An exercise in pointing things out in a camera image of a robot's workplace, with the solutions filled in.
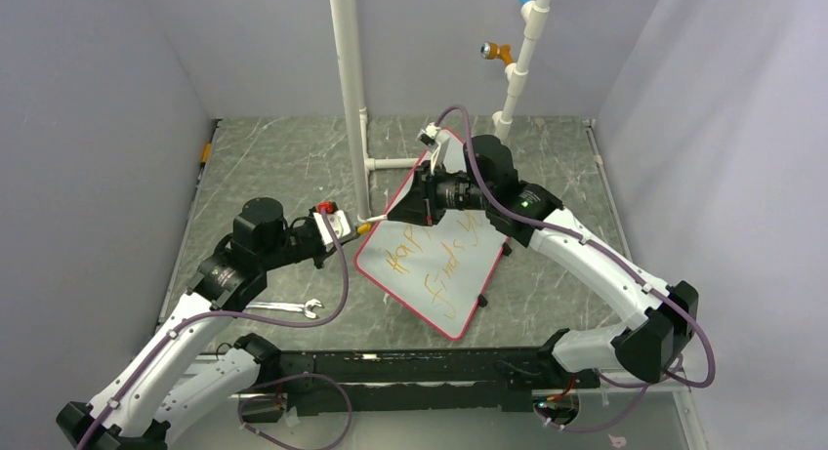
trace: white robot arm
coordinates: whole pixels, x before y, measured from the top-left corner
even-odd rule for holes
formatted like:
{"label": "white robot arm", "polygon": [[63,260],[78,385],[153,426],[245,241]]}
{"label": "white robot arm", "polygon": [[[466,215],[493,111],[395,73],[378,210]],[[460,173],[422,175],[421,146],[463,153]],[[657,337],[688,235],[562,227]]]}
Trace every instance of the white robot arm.
{"label": "white robot arm", "polygon": [[[561,264],[621,318],[619,324],[605,328],[555,333],[542,347],[542,353],[550,356],[553,374],[624,368],[647,383],[661,380],[692,338],[693,329],[655,294],[669,293],[665,296],[670,303],[694,321],[695,289],[684,281],[670,286],[625,260],[548,190],[521,181],[511,152],[494,136],[472,138],[475,164],[485,188],[467,172],[446,172],[440,159],[449,139],[448,133],[434,125],[423,131],[420,140],[431,149],[432,159],[415,169],[411,189],[389,210],[388,219],[436,225],[449,209],[484,210],[495,229]],[[467,169],[472,168],[470,153],[464,154]],[[484,194],[489,190],[493,194]],[[489,196],[499,201],[500,208]]]}
{"label": "white robot arm", "polygon": [[[239,338],[213,369],[173,389],[195,357],[235,317],[251,316],[241,311],[267,287],[269,270],[303,260],[321,267],[333,253],[331,237],[340,244],[357,237],[346,213],[333,203],[322,203],[298,219],[304,224],[288,225],[274,199],[245,203],[233,221],[232,234],[201,263],[187,292],[138,356],[88,403],[63,407],[58,425],[73,446],[166,449],[228,396],[263,377],[279,375],[273,370],[279,367],[279,349],[251,334]],[[280,324],[310,327],[327,321]]]}

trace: white wall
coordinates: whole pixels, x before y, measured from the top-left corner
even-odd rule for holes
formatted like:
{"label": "white wall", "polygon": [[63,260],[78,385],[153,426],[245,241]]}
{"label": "white wall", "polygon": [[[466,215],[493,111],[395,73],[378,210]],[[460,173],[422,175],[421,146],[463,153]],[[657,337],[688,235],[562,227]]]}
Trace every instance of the white wall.
{"label": "white wall", "polygon": [[660,0],[600,112],[634,255],[702,296],[713,449],[828,439],[826,5]]}
{"label": "white wall", "polygon": [[152,332],[210,120],[144,0],[0,0],[3,448]]}
{"label": "white wall", "polygon": [[[657,0],[553,0],[520,114],[597,116]],[[342,114],[329,0],[149,0],[213,116]],[[523,39],[517,0],[357,0],[369,112],[492,113]]]}

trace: gray marble surface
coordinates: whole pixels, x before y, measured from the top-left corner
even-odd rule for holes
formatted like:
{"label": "gray marble surface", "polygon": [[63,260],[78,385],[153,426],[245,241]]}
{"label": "gray marble surface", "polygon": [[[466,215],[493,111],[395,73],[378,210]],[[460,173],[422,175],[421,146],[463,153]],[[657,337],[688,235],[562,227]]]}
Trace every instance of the gray marble surface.
{"label": "gray marble surface", "polygon": [[[373,117],[368,125],[369,153],[375,158],[415,157],[421,127],[434,117]],[[445,125],[462,130],[459,117]],[[474,133],[491,133],[489,117],[478,117]],[[544,185],[561,198],[592,231],[621,250],[595,157],[581,123],[572,116],[516,117],[508,140],[520,177]],[[402,183],[405,170],[374,172],[371,208],[380,214]],[[220,122],[183,258],[164,316],[175,306],[187,279],[217,241],[230,232],[243,203],[256,196],[278,199],[289,220],[319,201],[334,200],[355,214],[351,162],[342,117],[281,117]],[[282,349],[489,348],[540,346],[559,328],[589,329],[617,321],[612,310],[575,276],[537,253],[517,246],[495,269],[486,289],[489,306],[480,308],[459,341],[443,337],[413,312],[389,298],[352,265],[361,241],[346,246],[351,289],[339,318],[310,329],[289,329],[235,320],[219,335],[232,342],[256,332]],[[268,289],[257,300],[338,303],[342,274],[336,258],[323,269],[311,262],[272,271]],[[254,310],[271,317],[302,320],[299,314]]]}

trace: red wire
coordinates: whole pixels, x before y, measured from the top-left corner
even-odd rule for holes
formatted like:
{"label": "red wire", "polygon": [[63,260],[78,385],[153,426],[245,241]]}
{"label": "red wire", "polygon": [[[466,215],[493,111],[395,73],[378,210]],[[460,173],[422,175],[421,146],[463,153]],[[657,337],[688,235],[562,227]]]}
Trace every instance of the red wire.
{"label": "red wire", "polygon": [[282,404],[282,403],[280,403],[281,398],[279,397],[282,394],[282,387],[284,387],[284,383],[279,384],[276,387],[276,392],[273,394],[273,397],[276,399],[276,402],[278,402],[279,404]]}
{"label": "red wire", "polygon": [[572,389],[575,388],[575,377],[572,377],[572,380],[569,381],[569,385],[563,389],[561,394],[553,394],[552,396],[546,398],[547,401],[561,401]]}

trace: whiteboard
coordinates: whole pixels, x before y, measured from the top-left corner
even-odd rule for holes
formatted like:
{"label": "whiteboard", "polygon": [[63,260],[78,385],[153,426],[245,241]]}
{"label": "whiteboard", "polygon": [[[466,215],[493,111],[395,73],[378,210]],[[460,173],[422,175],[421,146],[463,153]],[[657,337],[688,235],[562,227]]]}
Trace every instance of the whiteboard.
{"label": "whiteboard", "polygon": [[[452,131],[444,164],[466,170],[463,144]],[[431,154],[426,151],[417,165]],[[411,187],[414,169],[389,206]],[[506,236],[482,211],[449,210],[438,225],[423,227],[382,221],[375,224],[354,257],[356,269],[443,335],[459,340],[503,251]]]}

